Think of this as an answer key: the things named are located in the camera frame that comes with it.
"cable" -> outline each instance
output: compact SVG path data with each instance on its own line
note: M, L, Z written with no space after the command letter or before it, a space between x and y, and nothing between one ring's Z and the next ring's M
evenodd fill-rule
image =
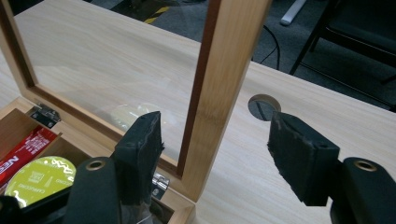
M265 115L264 112L262 112L262 106L260 105L260 103L258 101L256 101L256 106L259 109L260 115L262 116L262 120L268 120Z
M277 52L276 52L276 54L277 54L277 57L276 57L276 70L279 70L279 63L280 63L280 47L279 47L279 43L277 42L277 39L276 39L274 33L272 33L272 32L270 31L270 29L268 29L268 27L267 27L266 25L264 25L264 29L265 29L265 30L270 34L270 36L274 39L276 46L275 46L275 48L274 48L267 56L265 56L265 58L264 58L260 63L263 63L263 62L264 62L269 56L271 56L271 55L275 52L275 50L277 49Z
M142 220L138 221L136 224L140 224L143 223L144 221L146 221L147 219L149 219L152 216L152 214L150 214L148 217L143 218Z

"wooden box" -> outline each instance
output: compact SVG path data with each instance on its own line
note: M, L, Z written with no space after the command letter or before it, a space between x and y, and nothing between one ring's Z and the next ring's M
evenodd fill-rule
M183 105L184 107L182 106L183 108L180 110L184 109L185 114L183 114L182 117L184 116L186 121L185 127L182 126L184 125L183 122L174 125L177 126L176 128L181 129L181 136L173 138L172 136L169 138L166 136L163 137L165 146L169 143L172 145L172 141L180 142L181 150L179 155L175 158L167 156L166 154L162 155L157 169L157 172L170 179L170 186L161 199L163 206L169 208L173 213L169 223L191 222L195 214L195 203L198 201L205 187L205 182L216 157L219 143L225 127L227 126L228 118L230 117L234 101L239 91L240 83L246 73L256 38L260 33L259 31L262 27L264 12L266 12L269 4L269 1L255 1L252 4L246 4L244 1L232 3L227 1L212 1L209 5L201 53L198 57L198 43L186 42L185 39L183 40L179 36L169 34L165 31L159 31L159 29L150 27L147 24L124 18L83 1L45 1L15 16L15 22L7 0L2 0L0 5L2 23L1 47L22 97L16 99L1 111L0 122L2 124L2 132L0 132L0 137L7 140L7 146L2 147L1 155L5 155L11 150L11 146L21 141L26 134L33 130L37 122L30 118L29 114L32 113L37 104L44 104L57 111L62 121L51 128L51 130L59 134L60 137L40 156L62 156L69 159L75 165L79 165L89 157L109 156L114 150L114 146L126 131L126 129L122 129L125 128L122 126L125 125L125 123L123 123L123 117L120 116L115 118L116 121L120 122L119 126L115 127L114 123L111 124L108 120L104 120L97 114L92 113L92 111L90 111L90 105L86 102L83 102L83 105L81 105L81 102L74 102L73 100L78 101L82 98L79 94L102 94L98 92L97 89L101 91L101 89L105 89L107 85L111 87L114 85L110 80L111 78L122 77L104 78L103 82L105 83L102 83L104 86L100 86L101 84L96 82L95 75L101 76L99 74L95 74L91 77L78 77L80 74L76 74L75 71L72 71L73 68L70 70L70 67L67 66L52 66L52 63L54 63L52 59L57 58L56 55L53 55L53 52L57 53L57 49L51 51L48 50L48 46L43 46L42 44L48 44L51 42L49 39L51 39L54 41L52 42L53 46L59 47L55 42L60 39L64 38L66 41L75 41L68 47L61 46L61 48L67 48L66 51L72 54L65 57L63 55L61 58L58 58L58 62L63 63L64 60L70 60L68 62L73 64L75 63L73 60L76 59L73 53L78 53L79 50L84 51L85 48L94 48L93 46L88 46L88 42L79 42L80 40L78 39L84 35L102 38L103 36L101 36L100 31L100 29L102 29L101 26L107 27L114 25L115 30L112 36L116 36L118 38L117 41L122 42L125 41L123 38L128 38L132 30L133 37L138 36L141 39L128 40L130 41L128 43L120 43L118 49L114 49L113 47L104 49L104 51L102 51L104 55L102 56L95 54L80 55L82 57L79 60L81 60L81 63L89 63L90 57L92 57L92 59L95 60L102 60L97 62L98 64L109 63L103 56L107 57L108 60L114 60L114 58L112 58L114 53L108 52L110 55L105 55L106 50L113 50L113 52L121 50L122 44L131 44L135 48L139 48L139 46L137 46L139 44L146 44L148 46L154 46L152 49L139 51L141 54L138 55L121 55L123 53L115 52L120 54L115 56L117 57L116 60L133 60L134 57L139 57L140 59L137 59L137 61L129 62L136 63L138 67L134 71L128 71L130 73L138 73L139 65L149 67L156 66L155 64L157 63L165 67L165 69L159 67L150 70L150 72L156 73L153 76L156 76L155 78L163 82L169 82L170 79L179 78L176 77L175 74L172 74L175 68L171 68L169 67L170 65L165 64L175 63L172 62L172 59L166 61L167 56L172 57L173 54L180 54L176 56L176 59L180 60L180 62L176 63L181 63L181 66L175 64L178 70L183 69L183 63L192 65L194 70L195 66L197 67L196 72L188 75L187 79L190 83L187 83L187 87L185 87L188 88L190 85L192 92L186 95L186 92L181 90L184 95L180 95L180 93L180 96L173 94L165 99L169 101L168 104L172 104L173 101L179 100L177 99L178 97L181 97L180 101L185 105ZM236 11L240 13L250 13L252 10L256 14L256 16L252 18L241 20L233 16L233 13ZM244 28L244 23L249 23L250 25ZM75 27L66 31L64 28L70 25ZM91 30L89 32L78 31L83 29ZM130 31L126 31L124 34L117 34L117 32L124 32L122 29L130 29ZM241 29L246 33L246 36L228 37L229 41L223 42L225 36L233 36L235 32L239 32ZM161 44L158 43L160 42L159 40L151 40L156 37L161 37L161 41L168 41L170 43ZM105 41L106 39L103 38L99 40L98 43L105 43ZM109 41L113 41L113 43L109 43L109 45L118 44L114 43L115 39L112 39L112 37L110 37ZM40 52L37 52L37 55L30 55L30 47L33 49L38 48ZM58 55L62 55L66 53L66 51L63 53L59 51ZM147 58L143 55L145 53L147 57L152 57L151 60L153 62L151 62L151 64L145 64L144 60ZM156 57L159 57L156 54L161 54L159 61L155 61ZM184 56L190 56L190 60L183 62ZM37 58L40 57L48 58L45 62L39 59L37 61ZM41 63L48 63L48 66L40 66ZM123 69L120 67L122 66L120 64L113 65L111 69ZM233 70L230 70L230 64L233 65ZM47 79L47 75L49 75L49 79L50 77L60 77L58 76L59 74L55 75L52 73L54 72L52 69L56 67L60 68L60 70L55 73L58 74L58 72L60 72L64 77L62 77L62 80L58 80L59 82L54 81L51 83L51 81ZM143 84L137 81L137 84L141 85L141 87L132 87L132 89L135 88L134 92L122 92L119 94L119 97L124 97L123 94L130 94L128 97L137 98L140 97L138 96L139 94L146 94L146 92L149 92L153 95L150 97L155 98L156 96L160 97L162 94L173 91L171 88L158 89L158 85L150 86L151 84L148 84L146 86L146 78L143 76L141 77ZM230 80L230 85L227 85L225 89L222 87L222 80L226 77ZM181 80L181 83L177 83L182 89L184 84L185 80ZM118 99L110 99L110 101L111 100L114 102L118 101ZM180 104L173 105L175 111L171 111L171 115L178 112L177 110ZM168 121L170 122L172 120L167 120L165 114L165 121L163 121L162 124L166 124Z
M278 174L266 148L269 122L251 116L248 102L275 97L283 112L299 117L338 145L340 160L352 156L373 160L392 176L396 176L396 117L250 63L269 5L263 0L211 0L200 46L78 0L46 0L16 16L15 22L2 0L0 44L7 64L1 64L0 71L9 67L22 97L0 111L0 138L7 139L6 148L18 142L36 125L27 115L42 103L59 112L62 120L51 129L60 139L44 155L64 156L75 163L109 156L124 131L95 113L102 101L82 106L79 96L106 92L112 80L93 77L111 69L151 69L151 74L164 74L161 83L176 81L192 89L187 97L177 85L155 92L170 94L164 101L183 110L185 117L179 125L181 136L163 135L165 146L181 145L178 159L164 154L157 168L170 179L161 199L173 211L170 223L331 223L329 206L305 207ZM87 39L95 39L99 47ZM69 45L62 54L54 53L61 40ZM146 60L130 54L130 48L142 46L150 46L140 55ZM98 62L96 70L81 66L93 61ZM93 77L80 78L81 74ZM187 83L181 75L188 77ZM62 79L52 85L48 77ZM152 90L145 86L145 91ZM111 104L137 96L110 94L103 101Z

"light wooden table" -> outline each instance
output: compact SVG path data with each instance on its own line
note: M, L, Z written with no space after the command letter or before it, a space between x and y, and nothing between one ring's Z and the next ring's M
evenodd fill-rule
M51 14L46 14L47 11L40 11L41 8L47 7L58 8L63 13L60 15L60 13L55 13L57 11L52 10ZM105 20L92 23L90 15L97 13L106 15ZM37 20L25 20L25 17L36 17ZM114 27L121 25L122 31L134 36L139 36L142 32L164 35L166 41L153 38L153 36L144 40L136 40L153 47L147 57L152 54L156 60L149 65L152 67L156 67L158 64L166 65L166 59L163 61L161 56L164 49L156 48L165 44L166 52L171 53L173 50L179 52L179 54L172 54L172 62L179 60L188 64L188 67L180 68L184 69L183 73L187 77L186 79L193 76L193 70L190 67L194 67L194 62L196 62L199 43L189 39L169 34L143 23L137 24L131 19L79 1L47 0L17 17L17 23L23 26L21 28L22 36L28 35L27 38L31 38L28 42L35 38L37 40L43 38L50 43L61 40L39 30L42 27L40 24L46 24L49 21L59 22L62 25L70 24L74 26L73 29L80 28L81 30L84 29L86 22L90 22L90 25L96 24L93 30L100 27L102 23L102 28L113 31L117 30ZM115 21L117 23L113 24L114 27L107 27ZM143 27L144 30L133 29L136 26ZM31 31L24 31L24 28L28 27ZM58 38L68 34L63 34L62 30L59 32ZM104 32L103 35L95 35L94 38L99 42L108 39L114 41L115 36L119 39L119 43L125 41L122 39L123 35L110 36L110 34ZM87 38L91 37L73 33L69 34L68 38L78 43L87 44L89 43ZM98 63L98 66L102 66L100 63L114 60L112 57L117 55L122 56L120 58L133 58L136 60L135 64L139 63L139 58L135 57L128 49L118 48L115 42L110 44L115 45L111 48L117 49L117 52L101 49L108 54L101 54L97 61L89 61L89 63ZM35 70L42 72L43 76L49 77L53 72L61 73L66 70L78 72L78 75L87 72L83 69L80 71L73 67L57 66L64 62L85 62L83 60L87 60L87 55L84 52L79 56L77 54L77 58L73 59L68 54L48 57L48 61L45 63L43 58L35 55L42 56L43 52L48 49L28 45L27 50L31 54ZM0 65L2 84L0 106L4 106L18 95L18 91L2 57L0 57ZM70 84L70 82L73 82L73 79L67 80L66 83ZM105 88L97 83L96 86L90 86L93 90L95 87L98 90ZM266 146L270 123L255 119L248 111L249 99L257 94L268 94L275 97L280 102L283 112L299 117L332 140L341 148L340 160L352 156L362 157L376 161L383 165L393 177L396 176L395 114L252 63L247 71L205 191L196 204L194 223L331 223L329 206L324 208L305 207L278 174Z

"wooden board edge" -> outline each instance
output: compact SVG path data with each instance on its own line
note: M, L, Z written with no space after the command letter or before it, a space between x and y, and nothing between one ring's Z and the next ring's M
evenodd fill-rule
M32 109L34 104L29 102L28 100L18 97L13 100L10 104L6 105L5 107L1 108L0 110L0 119L5 117L14 109L19 109L22 113L26 114L30 109Z
M177 189L194 202L205 188L270 5L271 0L220 3L181 188Z
M37 83L33 66L13 20L8 0L0 0L0 48L22 94Z
M192 223L195 219L195 203L173 189L165 192L161 202L174 211L169 224Z

